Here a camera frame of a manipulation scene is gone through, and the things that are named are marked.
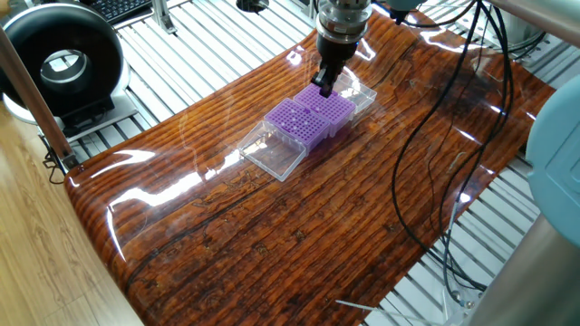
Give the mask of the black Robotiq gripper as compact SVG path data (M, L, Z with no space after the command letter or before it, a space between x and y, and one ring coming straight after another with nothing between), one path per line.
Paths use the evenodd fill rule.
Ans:
M336 43L321 35L317 36L316 48L321 56L321 64L311 83L319 88L319 94L325 98L331 95L334 85L343 71L343 65L338 64L350 60L358 47L358 43Z

